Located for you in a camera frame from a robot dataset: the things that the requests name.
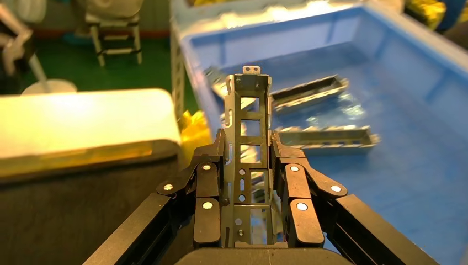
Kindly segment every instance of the metal part in bin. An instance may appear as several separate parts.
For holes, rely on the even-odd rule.
[[[312,126],[305,130],[289,127],[279,134],[284,145],[310,150],[318,155],[367,152],[380,141],[377,134],[371,134],[370,126],[347,125],[323,129]]]
[[[277,113],[285,113],[316,104],[336,96],[348,88],[347,79],[337,75],[318,79],[295,87],[271,93],[272,107]]]

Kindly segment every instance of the blue plastic bin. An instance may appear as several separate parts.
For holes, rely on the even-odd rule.
[[[468,245],[468,56],[372,4],[182,40],[190,80],[214,135],[222,101],[203,71],[259,65],[272,90],[338,74],[364,111],[346,122],[381,137],[367,156],[309,157],[441,264]],[[308,111],[274,117],[310,125]]]

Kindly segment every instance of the white stool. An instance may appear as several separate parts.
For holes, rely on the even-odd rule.
[[[98,55],[99,64],[105,65],[104,55],[115,55],[115,54],[136,54],[138,64],[141,64],[143,58],[141,55],[141,43],[140,43],[140,16],[136,14],[131,18],[100,18],[90,13],[86,14],[86,23],[91,29],[91,36],[93,37],[94,48]],[[99,35],[99,28],[132,28],[134,46],[121,49],[106,49],[101,44],[101,37]],[[129,36],[103,36],[102,39],[108,40],[126,40]]]

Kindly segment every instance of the metal bracket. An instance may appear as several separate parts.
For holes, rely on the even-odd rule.
[[[270,212],[268,201],[269,184],[269,104],[268,91],[271,77],[262,75],[258,66],[244,66],[243,74],[229,75],[226,84],[228,95],[225,97],[226,126],[226,165],[224,168],[224,198],[230,198],[230,204],[222,208],[222,242],[224,247],[233,247],[234,242],[251,243],[250,216],[252,209],[264,209]],[[253,98],[258,109],[245,110],[241,101]],[[252,120],[259,123],[257,135],[241,135],[241,122]],[[255,146],[260,154],[258,163],[247,163],[241,159],[241,146]],[[251,175],[263,172],[265,175],[265,203],[252,204]],[[271,233],[271,215],[267,213],[267,241],[273,243]]]
[[[363,153],[371,150],[379,141],[377,134],[371,134],[370,126],[333,126],[323,129],[289,127],[279,132],[284,145],[313,152],[317,155]]]
[[[272,93],[272,107],[277,113],[293,112],[334,97],[348,88],[348,80],[337,75],[325,77]]]

